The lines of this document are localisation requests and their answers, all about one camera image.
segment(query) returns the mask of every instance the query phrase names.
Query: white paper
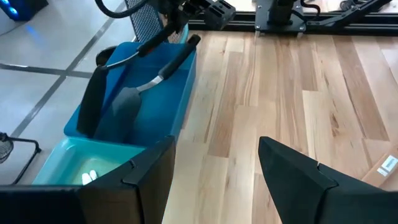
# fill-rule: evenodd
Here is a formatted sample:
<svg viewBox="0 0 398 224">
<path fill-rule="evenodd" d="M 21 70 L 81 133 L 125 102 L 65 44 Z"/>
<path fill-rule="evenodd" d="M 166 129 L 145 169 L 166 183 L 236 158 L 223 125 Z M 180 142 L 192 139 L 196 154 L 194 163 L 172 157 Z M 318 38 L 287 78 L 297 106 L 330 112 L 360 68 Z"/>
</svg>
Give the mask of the white paper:
<svg viewBox="0 0 398 224">
<path fill-rule="evenodd" d="M 391 172 L 392 169 L 397 165 L 398 159 L 394 156 L 390 155 L 386 161 L 383 162 L 381 167 L 383 167 L 386 171 Z"/>
<path fill-rule="evenodd" d="M 385 170 L 382 169 L 382 168 L 378 168 L 377 171 L 378 171 L 381 175 L 383 175 L 384 177 L 387 177 L 387 175 L 388 175 L 387 171 L 385 171 Z"/>
</svg>

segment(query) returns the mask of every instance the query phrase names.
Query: gray tile floor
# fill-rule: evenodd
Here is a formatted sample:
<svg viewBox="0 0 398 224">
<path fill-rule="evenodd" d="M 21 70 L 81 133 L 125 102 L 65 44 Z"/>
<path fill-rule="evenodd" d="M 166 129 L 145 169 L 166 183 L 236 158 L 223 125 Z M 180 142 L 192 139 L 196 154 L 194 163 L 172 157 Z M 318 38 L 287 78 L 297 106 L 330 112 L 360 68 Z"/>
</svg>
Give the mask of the gray tile floor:
<svg viewBox="0 0 398 224">
<path fill-rule="evenodd" d="M 22 184 L 34 180 L 64 138 L 63 127 L 88 83 L 87 78 L 69 77 L 62 70 L 92 72 L 95 55 L 101 49 L 134 38 L 129 19 L 110 20 L 94 1 L 48 1 L 49 6 L 31 21 L 0 35 L 1 63 L 58 70 L 52 74 L 47 69 L 43 74 L 0 69 L 0 132 L 35 139 L 44 150 L 25 173 Z M 122 0 L 104 2 L 112 10 L 123 6 Z M 104 34 L 87 49 L 101 28 L 106 29 Z M 0 164 L 0 184 L 10 184 L 16 178 L 33 149 L 28 144 L 15 145 L 8 160 Z"/>
</svg>

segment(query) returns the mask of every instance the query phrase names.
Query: blue plastic bin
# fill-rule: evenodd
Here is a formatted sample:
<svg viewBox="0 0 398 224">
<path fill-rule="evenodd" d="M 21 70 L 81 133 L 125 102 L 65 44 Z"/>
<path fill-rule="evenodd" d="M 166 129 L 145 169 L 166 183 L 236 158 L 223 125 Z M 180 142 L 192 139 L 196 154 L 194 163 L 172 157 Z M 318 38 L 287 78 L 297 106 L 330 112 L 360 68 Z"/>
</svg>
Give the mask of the blue plastic bin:
<svg viewBox="0 0 398 224">
<path fill-rule="evenodd" d="M 66 138 L 49 155 L 33 184 L 82 184 L 81 175 L 95 170 L 98 176 L 117 168 L 144 148 Z"/>
<path fill-rule="evenodd" d="M 141 43 L 126 42 L 119 45 L 108 64 L 128 58 Z M 145 84 L 157 76 L 158 71 L 174 58 L 182 49 L 182 44 L 159 45 L 144 58 L 136 58 L 132 65 L 111 70 L 107 77 L 107 87 L 103 104 L 104 113 L 113 98 L 125 86 L 137 87 Z M 168 80 L 141 93 L 142 105 L 131 134 L 126 138 L 126 144 L 148 147 L 166 135 L 174 135 L 176 139 L 180 133 L 189 97 L 196 73 L 196 51 L 193 52 Z M 80 107 L 64 128 L 64 133 L 71 137 L 86 136 L 76 130 Z"/>
</svg>

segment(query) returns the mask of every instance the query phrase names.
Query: white label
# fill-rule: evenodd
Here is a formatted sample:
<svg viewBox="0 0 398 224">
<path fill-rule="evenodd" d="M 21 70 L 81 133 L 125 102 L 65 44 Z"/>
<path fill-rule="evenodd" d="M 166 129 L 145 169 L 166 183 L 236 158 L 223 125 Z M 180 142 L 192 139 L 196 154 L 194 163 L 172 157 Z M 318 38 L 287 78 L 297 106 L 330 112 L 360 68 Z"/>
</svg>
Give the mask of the white label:
<svg viewBox="0 0 398 224">
<path fill-rule="evenodd" d="M 388 173 L 387 173 L 384 169 L 382 169 L 382 168 L 378 168 L 377 171 L 378 171 L 381 175 L 383 175 L 384 177 L 387 177 L 387 175 L 388 175 Z"/>
<path fill-rule="evenodd" d="M 381 165 L 386 171 L 391 172 L 394 166 L 396 166 L 398 159 L 394 156 L 389 156 L 386 161 Z"/>
</svg>

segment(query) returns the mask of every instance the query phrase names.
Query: blue light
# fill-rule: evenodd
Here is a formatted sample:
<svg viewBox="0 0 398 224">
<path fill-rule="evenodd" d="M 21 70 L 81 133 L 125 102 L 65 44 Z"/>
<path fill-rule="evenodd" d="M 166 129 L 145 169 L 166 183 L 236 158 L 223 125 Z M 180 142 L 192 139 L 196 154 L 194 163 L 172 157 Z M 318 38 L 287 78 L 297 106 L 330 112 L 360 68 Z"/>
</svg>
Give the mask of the blue light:
<svg viewBox="0 0 398 224">
<path fill-rule="evenodd" d="M 14 9 L 13 7 L 9 8 L 10 12 L 13 13 L 14 15 L 18 15 L 18 12 L 16 9 Z"/>
</svg>

